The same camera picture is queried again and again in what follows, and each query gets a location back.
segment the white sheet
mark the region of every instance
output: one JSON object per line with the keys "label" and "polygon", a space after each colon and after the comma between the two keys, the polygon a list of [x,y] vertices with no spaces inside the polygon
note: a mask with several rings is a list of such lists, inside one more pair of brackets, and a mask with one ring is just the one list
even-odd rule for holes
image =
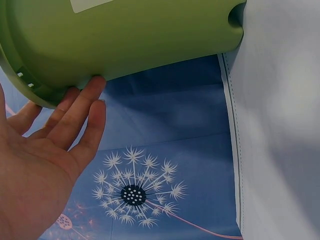
{"label": "white sheet", "polygon": [[245,240],[319,240],[320,1],[249,0],[243,25],[223,55],[238,224]]}

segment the white label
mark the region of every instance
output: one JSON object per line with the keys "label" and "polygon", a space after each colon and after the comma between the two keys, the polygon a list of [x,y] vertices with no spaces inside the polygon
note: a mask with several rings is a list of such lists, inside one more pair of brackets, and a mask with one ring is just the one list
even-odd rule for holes
{"label": "white label", "polygon": [[70,0],[73,11],[77,14],[113,0]]}

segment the dandelion seed head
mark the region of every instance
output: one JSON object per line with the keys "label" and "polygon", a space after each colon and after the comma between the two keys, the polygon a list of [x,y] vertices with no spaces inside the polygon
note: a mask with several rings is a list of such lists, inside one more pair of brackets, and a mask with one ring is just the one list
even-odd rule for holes
{"label": "dandelion seed head", "polygon": [[[178,166],[168,160],[160,163],[157,156],[147,155],[142,149],[112,152],[103,165],[108,171],[100,169],[93,175],[98,186],[92,195],[108,217],[123,224],[156,226],[157,217],[163,213],[171,216],[178,210],[178,203],[167,203],[168,198],[178,201],[186,196],[187,186],[183,182],[175,184]],[[112,181],[107,181],[108,174]]]}

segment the finger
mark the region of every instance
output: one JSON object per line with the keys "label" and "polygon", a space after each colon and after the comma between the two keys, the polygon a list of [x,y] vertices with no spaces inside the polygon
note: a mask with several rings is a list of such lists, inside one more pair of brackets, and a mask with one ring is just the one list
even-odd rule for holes
{"label": "finger", "polygon": [[0,132],[4,132],[7,127],[7,117],[6,117],[6,101],[4,90],[0,84]]}
{"label": "finger", "polygon": [[96,156],[106,125],[106,104],[95,101],[90,108],[86,129],[79,143],[69,153],[76,161],[78,169],[72,169],[73,179],[77,179],[87,165]]}
{"label": "finger", "polygon": [[31,128],[41,110],[41,106],[29,101],[16,115],[9,117],[7,122],[19,135],[23,135]]}
{"label": "finger", "polygon": [[59,123],[50,131],[47,138],[57,147],[68,150],[84,125],[92,103],[98,100],[105,86],[106,81],[103,77],[94,77]]}
{"label": "finger", "polygon": [[29,139],[44,139],[50,133],[50,131],[58,124],[58,122],[63,118],[72,104],[75,102],[77,97],[79,96],[80,90],[76,87],[71,87],[66,92],[65,96],[63,97],[62,101],[53,111],[51,116],[49,117],[48,121],[44,125],[44,127],[32,135],[29,136]]}

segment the light blue fabric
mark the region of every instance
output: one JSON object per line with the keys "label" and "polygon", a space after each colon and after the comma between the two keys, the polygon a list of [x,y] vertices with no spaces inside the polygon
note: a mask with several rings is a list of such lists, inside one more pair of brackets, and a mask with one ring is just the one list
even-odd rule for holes
{"label": "light blue fabric", "polygon": [[[8,106],[17,111],[26,100],[9,84],[2,84]],[[107,124],[99,152],[78,179],[63,215],[41,239],[240,236],[228,113],[217,57],[112,80],[101,97],[107,102]],[[50,113],[44,110],[31,131]],[[133,174],[130,183],[126,172]],[[148,199],[137,208],[121,205],[121,190],[141,186],[141,181],[142,189],[149,189]],[[118,202],[109,199],[116,196]],[[137,202],[141,198],[134,196]]]}

